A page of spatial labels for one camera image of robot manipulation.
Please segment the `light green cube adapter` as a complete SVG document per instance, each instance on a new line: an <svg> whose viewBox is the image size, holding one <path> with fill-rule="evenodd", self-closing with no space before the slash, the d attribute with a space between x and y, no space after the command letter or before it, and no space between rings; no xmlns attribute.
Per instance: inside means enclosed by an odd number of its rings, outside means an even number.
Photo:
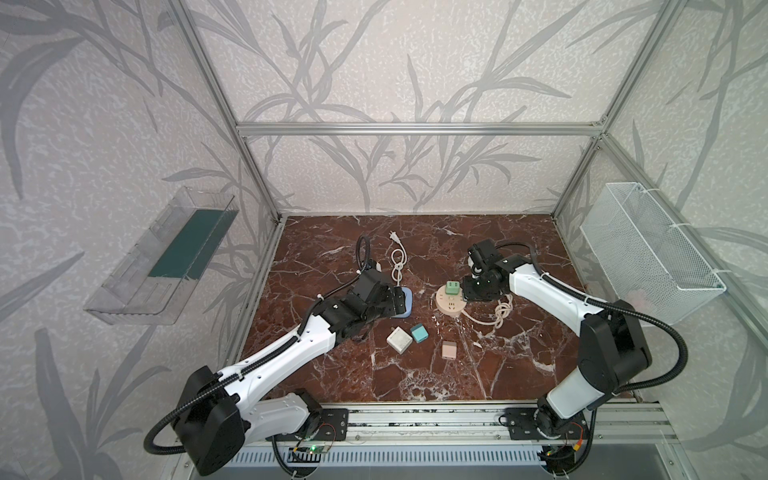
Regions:
<svg viewBox="0 0 768 480"><path fill-rule="evenodd" d="M461 293L461 283L459 281L447 281L444 286L446 295L457 296Z"/></svg>

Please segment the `teal cube adapter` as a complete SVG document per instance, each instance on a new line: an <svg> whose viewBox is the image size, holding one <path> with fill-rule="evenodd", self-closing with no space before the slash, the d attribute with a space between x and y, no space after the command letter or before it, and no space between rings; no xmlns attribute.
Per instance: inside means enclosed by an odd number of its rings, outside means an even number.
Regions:
<svg viewBox="0 0 768 480"><path fill-rule="evenodd" d="M428 339L429 334L422 324L413 326L410 329L411 336L416 343L421 343Z"/></svg>

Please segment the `pink round power strip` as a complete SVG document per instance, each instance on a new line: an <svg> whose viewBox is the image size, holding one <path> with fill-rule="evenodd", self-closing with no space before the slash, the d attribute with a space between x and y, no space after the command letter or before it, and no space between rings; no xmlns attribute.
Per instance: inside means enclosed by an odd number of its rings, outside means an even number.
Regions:
<svg viewBox="0 0 768 480"><path fill-rule="evenodd" d="M444 315L458 318L462 315L462 312L467 305L467 302L463 297L462 288L459 295L449 296L445 294L444 286L445 284L443 284L435 293L436 308Z"/></svg>

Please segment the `pink cube adapter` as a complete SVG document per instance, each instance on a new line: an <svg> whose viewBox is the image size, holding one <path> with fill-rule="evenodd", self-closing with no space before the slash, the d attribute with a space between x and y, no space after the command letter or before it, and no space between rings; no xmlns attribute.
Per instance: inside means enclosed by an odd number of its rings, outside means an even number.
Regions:
<svg viewBox="0 0 768 480"><path fill-rule="evenodd" d="M443 341L441 345L441 357L445 360L455 360L458 355L458 346L453 341Z"/></svg>

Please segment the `white cube adapter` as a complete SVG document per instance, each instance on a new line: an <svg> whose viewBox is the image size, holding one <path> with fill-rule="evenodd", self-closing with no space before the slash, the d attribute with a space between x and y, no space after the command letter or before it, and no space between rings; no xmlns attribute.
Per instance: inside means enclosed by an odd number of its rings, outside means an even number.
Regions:
<svg viewBox="0 0 768 480"><path fill-rule="evenodd" d="M387 344L402 355L413 343L412 336L400 327L396 327L387 337Z"/></svg>

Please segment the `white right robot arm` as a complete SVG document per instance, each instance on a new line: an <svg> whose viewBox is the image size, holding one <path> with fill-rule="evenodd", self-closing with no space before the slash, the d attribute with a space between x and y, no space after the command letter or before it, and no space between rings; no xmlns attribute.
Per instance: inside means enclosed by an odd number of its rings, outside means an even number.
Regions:
<svg viewBox="0 0 768 480"><path fill-rule="evenodd" d="M612 399L650 367L650 347L630 304L603 305L546 273L533 252L505 255L502 246L484 240L469 247L470 274L461 280L461 293L468 303L519 297L575 339L571 371L537 400L531 414L537 434L556 439L585 411Z"/></svg>

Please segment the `aluminium front rail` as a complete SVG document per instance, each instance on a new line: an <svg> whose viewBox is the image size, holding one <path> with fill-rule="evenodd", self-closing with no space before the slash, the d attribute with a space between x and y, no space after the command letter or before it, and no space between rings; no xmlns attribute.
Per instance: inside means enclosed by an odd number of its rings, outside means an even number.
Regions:
<svg viewBox="0 0 768 480"><path fill-rule="evenodd" d="M523 401L330 403L313 440L341 446L562 444L587 439L588 412L547 438ZM619 398L597 410L597 444L677 443L658 403Z"/></svg>

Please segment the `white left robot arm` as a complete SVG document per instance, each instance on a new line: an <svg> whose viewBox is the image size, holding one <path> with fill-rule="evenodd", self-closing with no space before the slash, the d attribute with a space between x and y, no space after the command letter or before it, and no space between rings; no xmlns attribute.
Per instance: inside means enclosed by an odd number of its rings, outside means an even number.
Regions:
<svg viewBox="0 0 768 480"><path fill-rule="evenodd" d="M319 404L307 393L270 400L268 393L315 358L380 319L412 310L412 293L377 269L319 296L299 325L246 359L214 372L194 371L170 425L201 476L221 469L249 441L305 429Z"/></svg>

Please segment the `clear plastic wall tray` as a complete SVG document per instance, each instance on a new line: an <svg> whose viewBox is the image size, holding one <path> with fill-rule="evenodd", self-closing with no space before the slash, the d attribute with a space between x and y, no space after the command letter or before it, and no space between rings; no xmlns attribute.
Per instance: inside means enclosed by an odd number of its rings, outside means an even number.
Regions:
<svg viewBox="0 0 768 480"><path fill-rule="evenodd" d="M233 194L179 188L84 311L108 325L174 324L238 213Z"/></svg>

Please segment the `blue square power strip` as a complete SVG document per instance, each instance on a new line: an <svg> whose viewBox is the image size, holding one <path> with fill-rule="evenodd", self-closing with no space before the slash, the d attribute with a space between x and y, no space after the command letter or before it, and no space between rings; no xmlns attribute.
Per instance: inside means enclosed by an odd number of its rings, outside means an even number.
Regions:
<svg viewBox="0 0 768 480"><path fill-rule="evenodd" d="M410 288L400 287L395 299L395 318L407 318L413 309L413 294Z"/></svg>

